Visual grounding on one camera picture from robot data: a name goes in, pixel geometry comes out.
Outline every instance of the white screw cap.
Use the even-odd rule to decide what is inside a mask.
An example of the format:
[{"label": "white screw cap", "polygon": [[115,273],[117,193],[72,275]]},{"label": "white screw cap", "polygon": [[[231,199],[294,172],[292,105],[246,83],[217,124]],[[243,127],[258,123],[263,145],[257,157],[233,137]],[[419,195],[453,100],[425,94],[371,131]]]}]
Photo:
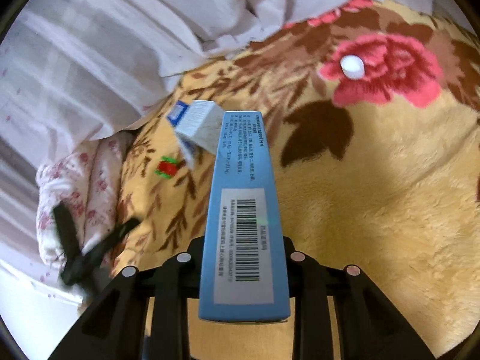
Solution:
[{"label": "white screw cap", "polygon": [[187,263],[188,261],[190,261],[190,259],[191,259],[191,256],[189,253],[180,253],[177,256],[177,261],[179,263]]},{"label": "white screw cap", "polygon": [[360,57],[356,55],[345,55],[340,60],[343,74],[351,80],[359,80],[365,75],[365,67]]}]

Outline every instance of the white bottle cap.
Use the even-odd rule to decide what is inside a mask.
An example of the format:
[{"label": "white bottle cap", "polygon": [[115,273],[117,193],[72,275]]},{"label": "white bottle cap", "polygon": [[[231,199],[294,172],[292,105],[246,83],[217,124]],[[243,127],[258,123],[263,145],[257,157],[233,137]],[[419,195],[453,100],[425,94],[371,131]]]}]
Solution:
[{"label": "white bottle cap", "polygon": [[356,55],[345,55],[340,60],[343,74],[351,80],[359,80],[365,75],[363,61]]}]

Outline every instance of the red and green object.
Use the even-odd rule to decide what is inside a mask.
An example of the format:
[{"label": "red and green object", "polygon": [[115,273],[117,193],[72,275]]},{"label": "red and green object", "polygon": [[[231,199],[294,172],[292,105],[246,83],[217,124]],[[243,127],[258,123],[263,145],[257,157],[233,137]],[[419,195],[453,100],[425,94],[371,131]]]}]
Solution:
[{"label": "red and green object", "polygon": [[163,156],[162,161],[158,163],[155,173],[164,177],[165,179],[171,179],[179,170],[178,164],[179,162],[174,158]]}]

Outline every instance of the cardboard box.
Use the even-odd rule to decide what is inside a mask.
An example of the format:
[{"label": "cardboard box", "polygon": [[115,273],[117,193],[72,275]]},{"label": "cardboard box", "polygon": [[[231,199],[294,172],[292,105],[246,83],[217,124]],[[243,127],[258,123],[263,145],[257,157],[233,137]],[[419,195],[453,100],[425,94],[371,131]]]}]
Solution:
[{"label": "cardboard box", "polygon": [[191,105],[177,101],[167,115],[178,145],[189,168],[195,165],[196,146],[217,153],[224,110],[209,100],[194,100]]},{"label": "cardboard box", "polygon": [[262,114],[225,112],[208,206],[199,318],[290,316],[277,191]]}]

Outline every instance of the floral blanket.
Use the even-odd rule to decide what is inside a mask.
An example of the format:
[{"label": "floral blanket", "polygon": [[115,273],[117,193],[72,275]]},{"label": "floral blanket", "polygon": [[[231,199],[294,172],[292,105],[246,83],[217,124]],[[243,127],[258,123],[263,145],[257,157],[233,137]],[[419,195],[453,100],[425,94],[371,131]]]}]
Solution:
[{"label": "floral blanket", "polygon": [[[365,76],[339,60],[357,55]],[[360,266],[435,355],[480,317],[479,42],[447,20],[385,1],[352,0],[284,29],[233,60],[185,74],[123,165],[122,222],[145,220],[113,272],[148,269],[203,234],[214,156],[189,170],[165,114],[178,99],[263,113],[284,235],[321,264]],[[154,170],[180,161],[171,179]],[[293,324],[201,322],[192,355],[291,358]]]}]

